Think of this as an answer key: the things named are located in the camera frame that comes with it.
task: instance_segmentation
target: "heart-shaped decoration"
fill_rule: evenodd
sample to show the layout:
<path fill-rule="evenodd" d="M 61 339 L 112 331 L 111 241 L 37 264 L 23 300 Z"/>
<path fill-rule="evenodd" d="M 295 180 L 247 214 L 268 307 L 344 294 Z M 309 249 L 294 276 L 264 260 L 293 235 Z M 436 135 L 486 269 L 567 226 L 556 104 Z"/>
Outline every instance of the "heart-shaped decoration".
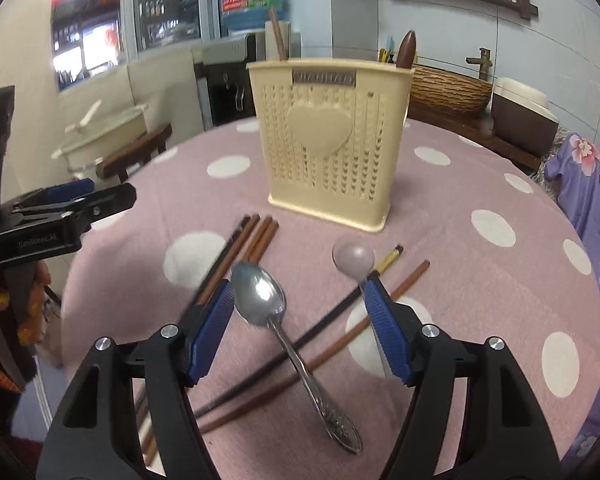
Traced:
<path fill-rule="evenodd" d="M 353 120 L 333 105 L 295 104 L 286 115 L 294 138 L 313 156 L 326 157 L 337 152 L 353 130 Z"/>

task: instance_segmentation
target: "fingernail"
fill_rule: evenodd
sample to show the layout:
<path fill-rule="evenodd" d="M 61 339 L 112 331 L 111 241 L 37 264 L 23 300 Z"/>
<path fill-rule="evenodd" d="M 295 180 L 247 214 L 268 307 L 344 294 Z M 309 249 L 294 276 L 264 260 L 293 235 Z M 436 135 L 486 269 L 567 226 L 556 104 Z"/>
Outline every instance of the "fingernail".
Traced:
<path fill-rule="evenodd" d="M 40 313 L 40 304 L 39 303 L 31 303 L 29 305 L 29 315 L 31 317 L 36 317 Z"/>
<path fill-rule="evenodd" d="M 29 345 L 29 339 L 31 338 L 31 330 L 28 328 L 21 328 L 18 330 L 18 340 L 22 346 Z"/>
<path fill-rule="evenodd" d="M 9 304 L 9 293 L 8 292 L 0 292 L 0 305 L 8 306 Z"/>

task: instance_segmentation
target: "metal screw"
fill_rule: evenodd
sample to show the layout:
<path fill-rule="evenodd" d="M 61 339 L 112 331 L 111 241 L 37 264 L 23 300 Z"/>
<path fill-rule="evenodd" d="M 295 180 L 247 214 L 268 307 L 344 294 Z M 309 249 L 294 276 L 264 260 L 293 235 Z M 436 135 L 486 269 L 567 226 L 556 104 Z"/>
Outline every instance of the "metal screw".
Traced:
<path fill-rule="evenodd" d="M 422 327 L 422 334 L 424 337 L 438 337 L 440 335 L 440 329 L 435 325 L 425 325 Z"/>
<path fill-rule="evenodd" d="M 96 341 L 96 349 L 97 350 L 106 350 L 111 346 L 111 339 L 108 337 L 101 337 Z"/>
<path fill-rule="evenodd" d="M 175 325 L 165 325 L 160 329 L 160 335 L 164 338 L 170 338 L 178 335 L 178 327 Z"/>
<path fill-rule="evenodd" d="M 504 348 L 504 341 L 499 337 L 490 337 L 488 343 L 494 350 L 502 350 Z"/>

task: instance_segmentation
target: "bronze faucet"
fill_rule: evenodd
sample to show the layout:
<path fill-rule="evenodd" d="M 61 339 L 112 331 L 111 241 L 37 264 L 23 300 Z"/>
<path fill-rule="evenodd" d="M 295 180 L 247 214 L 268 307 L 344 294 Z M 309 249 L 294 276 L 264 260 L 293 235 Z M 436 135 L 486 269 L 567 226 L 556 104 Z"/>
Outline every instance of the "bronze faucet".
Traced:
<path fill-rule="evenodd" d="M 489 81 L 489 69 L 493 66 L 491 62 L 491 50 L 488 48 L 480 49 L 480 58 L 468 57 L 466 62 L 470 65 L 480 65 L 480 80 Z"/>

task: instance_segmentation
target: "pink tablecloth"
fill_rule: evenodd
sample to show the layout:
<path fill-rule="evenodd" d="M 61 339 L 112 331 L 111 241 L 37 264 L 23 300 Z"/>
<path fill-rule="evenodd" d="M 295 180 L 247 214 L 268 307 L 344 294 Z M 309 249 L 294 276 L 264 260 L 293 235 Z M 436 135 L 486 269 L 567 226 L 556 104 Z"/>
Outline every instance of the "pink tablecloth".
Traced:
<path fill-rule="evenodd" d="M 380 234 L 358 233 L 267 203 L 257 131 L 256 121 L 243 121 L 172 148 L 132 177 L 138 189 L 134 208 L 101 221 L 85 236 L 64 295 L 69 373 L 99 336 L 128 342 L 176 321 L 238 220 L 251 212 L 272 214 L 280 230 L 262 266 L 286 291 L 284 325 L 292 338 L 352 288 L 331 261 L 334 241 L 360 234 L 377 259 L 401 243 L 406 250 L 383 279 L 387 289 L 430 260 L 430 269 L 402 302 L 452 337 L 481 343 L 501 336 L 564 454 L 600 385 L 600 295 L 580 240 L 539 187 L 487 149 L 411 121 L 386 227 Z M 363 308 L 359 304 L 337 320 L 304 357 L 341 336 L 362 318 Z M 279 350 L 270 333 L 234 313 L 211 372 L 192 390 L 193 405 L 232 386 Z M 289 372 L 285 367 L 279 375 Z M 224 480 L 379 477 L 410 391 L 384 378 L 370 332 L 316 375 L 357 425 L 364 451 L 353 457 L 330 442 L 297 384 L 266 408 L 205 437 Z M 463 392 L 458 381 L 439 470 L 453 463 Z"/>

